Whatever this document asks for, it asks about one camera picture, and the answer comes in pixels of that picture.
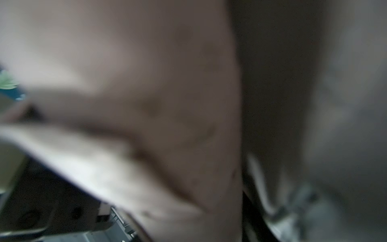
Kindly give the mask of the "pink umbrella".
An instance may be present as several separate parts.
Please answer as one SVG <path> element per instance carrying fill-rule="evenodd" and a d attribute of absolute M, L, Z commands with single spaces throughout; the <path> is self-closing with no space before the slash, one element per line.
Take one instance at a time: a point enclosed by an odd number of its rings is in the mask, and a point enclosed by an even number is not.
<path fill-rule="evenodd" d="M 240 77 L 226 1 L 1 1 L 14 143 L 146 242 L 240 242 Z"/>

